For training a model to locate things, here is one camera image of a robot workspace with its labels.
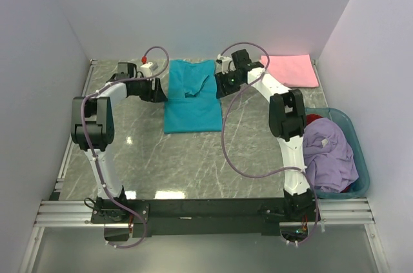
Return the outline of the teal t shirt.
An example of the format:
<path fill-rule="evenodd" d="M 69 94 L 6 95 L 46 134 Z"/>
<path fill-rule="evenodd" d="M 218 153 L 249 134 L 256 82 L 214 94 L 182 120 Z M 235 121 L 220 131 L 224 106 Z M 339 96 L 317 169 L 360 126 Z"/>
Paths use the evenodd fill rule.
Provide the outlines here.
<path fill-rule="evenodd" d="M 222 109 L 213 60 L 170 63 L 164 133 L 220 132 Z"/>

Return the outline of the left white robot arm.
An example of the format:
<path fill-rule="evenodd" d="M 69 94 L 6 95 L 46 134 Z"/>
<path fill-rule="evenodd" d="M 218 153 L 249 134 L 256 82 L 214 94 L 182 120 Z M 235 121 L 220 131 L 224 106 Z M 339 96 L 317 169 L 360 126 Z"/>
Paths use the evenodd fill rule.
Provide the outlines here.
<path fill-rule="evenodd" d="M 129 207 L 122 202 L 125 190 L 116 174 L 110 148 L 115 136 L 113 109 L 130 96 L 151 103 L 165 102 L 167 97 L 159 78 L 165 70 L 155 62 L 146 62 L 140 67 L 120 62 L 116 73 L 102 88 L 72 100 L 72 141 L 90 162 L 98 198 L 114 199 L 107 205 L 106 215 L 116 223 L 128 217 Z"/>

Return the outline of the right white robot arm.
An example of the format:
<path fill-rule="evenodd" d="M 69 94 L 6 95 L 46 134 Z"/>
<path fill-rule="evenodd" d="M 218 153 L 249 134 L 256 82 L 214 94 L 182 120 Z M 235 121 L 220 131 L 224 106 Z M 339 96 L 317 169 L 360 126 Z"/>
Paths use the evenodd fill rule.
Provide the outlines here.
<path fill-rule="evenodd" d="M 314 193 L 307 179 L 306 166 L 303 156 L 303 135 L 306 127 L 306 114 L 303 94 L 298 89 L 290 89 L 281 84 L 267 70 L 266 64 L 253 62 L 247 50 L 238 50 L 230 57 L 219 54 L 216 62 L 222 71 L 215 75 L 217 83 L 217 98 L 231 94 L 239 97 L 244 90 L 252 87 L 268 102 L 268 126 L 272 135 L 277 139 L 281 150 L 283 167 L 268 174 L 246 174 L 238 170 L 231 162 L 225 147 L 225 137 L 221 137 L 221 147 L 228 165 L 243 177 L 259 179 L 283 172 L 284 205 L 283 209 L 268 209 L 267 214 L 285 216 L 297 221 L 309 214 L 313 205 Z"/>

